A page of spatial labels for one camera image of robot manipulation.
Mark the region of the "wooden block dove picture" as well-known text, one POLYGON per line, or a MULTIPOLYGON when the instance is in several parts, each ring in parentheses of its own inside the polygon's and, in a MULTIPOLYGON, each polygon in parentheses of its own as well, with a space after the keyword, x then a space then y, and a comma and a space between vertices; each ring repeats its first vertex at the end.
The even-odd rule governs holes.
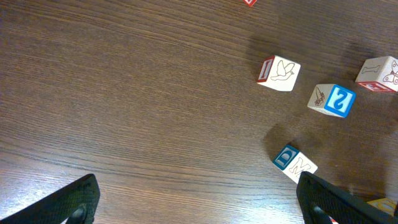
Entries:
POLYGON ((292 91, 301 64, 278 55, 267 57, 256 80, 257 84, 277 91, 292 91))

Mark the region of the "wooden block green yellow sides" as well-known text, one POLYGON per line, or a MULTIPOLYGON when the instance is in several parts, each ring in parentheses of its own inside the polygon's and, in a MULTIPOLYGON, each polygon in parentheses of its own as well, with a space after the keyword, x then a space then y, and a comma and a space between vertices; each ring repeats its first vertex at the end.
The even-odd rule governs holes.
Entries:
POLYGON ((389 215, 394 216, 397 208, 397 202, 389 199, 389 198, 380 198, 377 200, 369 201, 368 204, 376 207, 383 212, 388 213, 389 215))

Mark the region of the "wooden block butterfly picture red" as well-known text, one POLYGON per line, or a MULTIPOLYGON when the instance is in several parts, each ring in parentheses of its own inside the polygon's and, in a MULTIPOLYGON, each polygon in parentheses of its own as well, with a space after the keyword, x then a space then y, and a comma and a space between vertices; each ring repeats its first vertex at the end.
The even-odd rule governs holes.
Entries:
POLYGON ((397 59, 391 56, 364 61, 355 82, 376 92, 397 92, 397 59))

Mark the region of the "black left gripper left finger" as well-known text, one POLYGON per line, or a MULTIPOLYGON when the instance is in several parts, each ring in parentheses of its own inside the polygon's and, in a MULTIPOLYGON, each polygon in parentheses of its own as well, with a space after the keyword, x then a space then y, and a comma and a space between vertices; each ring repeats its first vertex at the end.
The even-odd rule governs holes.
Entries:
POLYGON ((100 200, 94 174, 87 174, 32 205, 4 218, 7 223, 92 224, 100 200))

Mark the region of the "wooden block letter M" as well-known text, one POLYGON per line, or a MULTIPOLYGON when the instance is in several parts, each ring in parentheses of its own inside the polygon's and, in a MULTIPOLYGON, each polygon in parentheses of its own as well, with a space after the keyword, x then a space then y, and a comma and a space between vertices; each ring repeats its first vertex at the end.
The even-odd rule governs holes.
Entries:
POLYGON ((314 174, 318 169, 318 166, 305 154, 288 144, 281 149, 272 162, 296 184, 302 172, 314 174))

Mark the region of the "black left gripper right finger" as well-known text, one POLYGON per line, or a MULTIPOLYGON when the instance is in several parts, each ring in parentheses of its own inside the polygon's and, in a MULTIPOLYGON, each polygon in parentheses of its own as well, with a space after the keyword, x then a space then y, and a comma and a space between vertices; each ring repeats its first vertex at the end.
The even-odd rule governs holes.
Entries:
POLYGON ((304 171, 296 189, 305 224, 362 223, 397 224, 397 217, 339 189, 333 184, 304 171))

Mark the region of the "wooden block red far corner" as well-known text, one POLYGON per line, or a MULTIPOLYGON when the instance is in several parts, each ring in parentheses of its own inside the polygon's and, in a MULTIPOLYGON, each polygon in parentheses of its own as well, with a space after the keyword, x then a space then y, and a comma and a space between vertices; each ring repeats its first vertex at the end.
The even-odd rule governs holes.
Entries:
POLYGON ((247 4, 249 7, 252 7, 257 0, 243 0, 245 4, 247 4))

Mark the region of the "wooden block blue number 2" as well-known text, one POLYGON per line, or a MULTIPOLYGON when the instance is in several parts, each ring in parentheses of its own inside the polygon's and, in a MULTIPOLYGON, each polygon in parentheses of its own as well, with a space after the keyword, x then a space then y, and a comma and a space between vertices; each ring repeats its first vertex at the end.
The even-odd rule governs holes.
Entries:
POLYGON ((356 93, 337 84, 317 84, 308 101, 310 109, 345 118, 351 111, 356 93))

